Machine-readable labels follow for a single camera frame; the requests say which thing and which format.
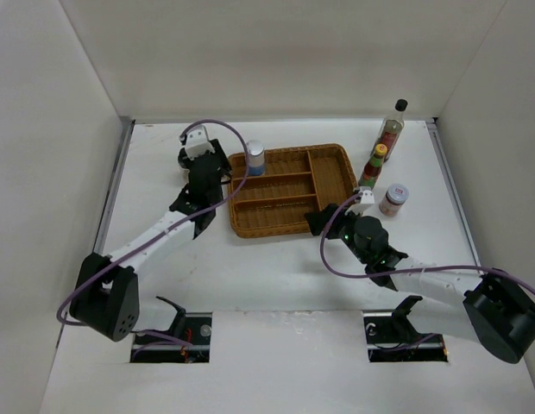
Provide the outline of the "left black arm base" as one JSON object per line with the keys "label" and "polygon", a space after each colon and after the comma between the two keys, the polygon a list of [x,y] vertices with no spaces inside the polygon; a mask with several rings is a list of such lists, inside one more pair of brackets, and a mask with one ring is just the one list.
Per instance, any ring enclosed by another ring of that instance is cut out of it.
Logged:
{"label": "left black arm base", "polygon": [[211,313],[189,313],[158,296],[139,318],[129,361],[193,364],[210,361]]}

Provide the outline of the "black-capped shaker blue label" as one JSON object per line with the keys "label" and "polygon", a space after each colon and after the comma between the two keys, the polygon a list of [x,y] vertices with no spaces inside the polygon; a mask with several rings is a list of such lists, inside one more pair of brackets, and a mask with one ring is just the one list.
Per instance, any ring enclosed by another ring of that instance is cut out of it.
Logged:
{"label": "black-capped shaker blue label", "polygon": [[265,148],[257,140],[246,142],[248,153],[248,176],[261,176],[265,172]]}

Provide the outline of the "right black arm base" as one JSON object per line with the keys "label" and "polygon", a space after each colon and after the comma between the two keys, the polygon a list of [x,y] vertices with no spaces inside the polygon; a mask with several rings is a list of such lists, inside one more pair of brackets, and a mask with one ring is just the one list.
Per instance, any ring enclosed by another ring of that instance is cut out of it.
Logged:
{"label": "right black arm base", "polygon": [[363,313],[368,359],[372,363],[447,362],[444,338],[419,333],[408,320],[420,296],[408,296],[391,310]]}

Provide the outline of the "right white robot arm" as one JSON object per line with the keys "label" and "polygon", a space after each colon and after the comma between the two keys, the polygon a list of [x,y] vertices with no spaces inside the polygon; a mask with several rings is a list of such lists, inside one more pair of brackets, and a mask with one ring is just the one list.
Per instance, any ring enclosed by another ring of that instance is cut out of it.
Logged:
{"label": "right white robot arm", "polygon": [[491,267],[434,266],[389,244],[388,232],[372,216],[344,212],[329,204],[305,214],[312,235],[339,240],[363,265],[368,279],[406,299],[390,317],[401,341],[444,334],[482,345],[492,356],[518,363],[535,341],[535,291]]}

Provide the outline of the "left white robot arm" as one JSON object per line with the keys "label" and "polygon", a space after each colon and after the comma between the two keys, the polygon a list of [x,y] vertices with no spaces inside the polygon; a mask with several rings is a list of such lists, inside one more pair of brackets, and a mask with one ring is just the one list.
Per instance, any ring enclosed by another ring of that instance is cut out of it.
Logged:
{"label": "left white robot arm", "polygon": [[118,250],[89,254],[81,265],[68,313],[113,342],[143,330],[155,331],[169,344],[185,334],[182,308],[163,297],[141,299],[139,279],[207,229],[223,201],[223,178],[231,167],[219,141],[195,131],[186,135],[178,161],[188,181],[164,216]]}

